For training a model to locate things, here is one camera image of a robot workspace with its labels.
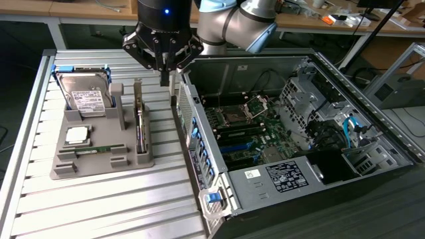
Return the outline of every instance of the blue cable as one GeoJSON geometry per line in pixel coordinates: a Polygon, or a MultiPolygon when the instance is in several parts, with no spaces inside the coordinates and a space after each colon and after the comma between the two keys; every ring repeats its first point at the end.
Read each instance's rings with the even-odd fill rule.
{"type": "Polygon", "coordinates": [[[351,143],[350,143],[350,136],[347,135],[347,121],[351,121],[354,125],[358,125],[358,127],[362,127],[362,125],[359,123],[356,123],[356,120],[352,116],[348,116],[342,123],[342,128],[343,128],[343,134],[344,134],[344,138],[347,141],[347,148],[351,148],[351,143]]]}

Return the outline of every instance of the aluminum extrusion table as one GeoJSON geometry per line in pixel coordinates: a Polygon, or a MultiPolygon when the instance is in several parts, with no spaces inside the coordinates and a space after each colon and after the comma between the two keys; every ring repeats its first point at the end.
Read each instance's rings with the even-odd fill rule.
{"type": "Polygon", "coordinates": [[[122,50],[45,51],[0,192],[1,239],[205,238],[169,103],[169,89],[122,50]],[[122,103],[133,101],[131,83],[143,79],[150,109],[151,168],[50,180],[63,98],[50,66],[103,66],[123,84],[122,103]]]}

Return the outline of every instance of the black pole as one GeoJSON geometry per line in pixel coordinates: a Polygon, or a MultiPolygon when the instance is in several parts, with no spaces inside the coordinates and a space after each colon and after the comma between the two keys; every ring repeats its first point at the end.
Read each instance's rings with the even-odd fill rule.
{"type": "Polygon", "coordinates": [[[367,37],[363,45],[359,47],[358,51],[355,52],[351,60],[346,63],[346,66],[340,68],[340,72],[344,74],[350,68],[350,66],[352,65],[355,59],[359,57],[360,53],[363,52],[363,50],[366,49],[368,43],[371,42],[372,38],[375,37],[375,35],[378,34],[378,32],[380,31],[380,28],[383,27],[384,23],[387,22],[387,20],[391,18],[394,12],[396,11],[398,7],[400,6],[400,4],[403,3],[404,0],[398,0],[395,6],[392,6],[391,10],[388,11],[388,13],[384,15],[382,21],[379,22],[376,28],[374,28],[370,36],[367,37]]]}

